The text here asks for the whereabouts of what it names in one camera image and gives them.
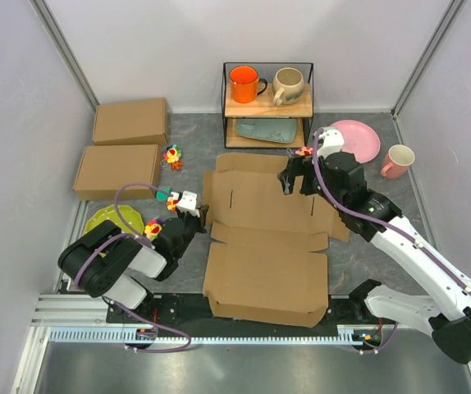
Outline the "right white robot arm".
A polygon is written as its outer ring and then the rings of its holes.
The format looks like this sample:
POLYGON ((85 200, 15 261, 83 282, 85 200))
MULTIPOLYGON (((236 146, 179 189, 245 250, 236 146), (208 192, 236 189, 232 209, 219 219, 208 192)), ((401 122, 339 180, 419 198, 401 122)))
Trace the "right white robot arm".
POLYGON ((455 362, 471 361, 471 278, 420 236, 389 198, 368 187, 353 154, 290 157, 277 177, 285 195, 300 177, 301 194, 324 198, 349 230, 395 260, 428 294, 420 298, 367 280, 351 294, 354 321, 388 318, 430 336, 455 362))

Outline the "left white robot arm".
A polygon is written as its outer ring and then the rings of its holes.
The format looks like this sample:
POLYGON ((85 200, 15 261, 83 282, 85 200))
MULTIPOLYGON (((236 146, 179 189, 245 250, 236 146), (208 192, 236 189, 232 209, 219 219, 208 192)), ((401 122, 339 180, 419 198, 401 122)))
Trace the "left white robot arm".
POLYGON ((69 245, 57 265, 87 295, 113 300, 125 306, 125 314, 134 322, 146 322, 153 313, 153 296, 129 271, 166 280, 194 236, 206 232, 207 213, 205 204, 199 206, 198 215, 178 212, 162 222, 149 246, 107 219, 69 245))

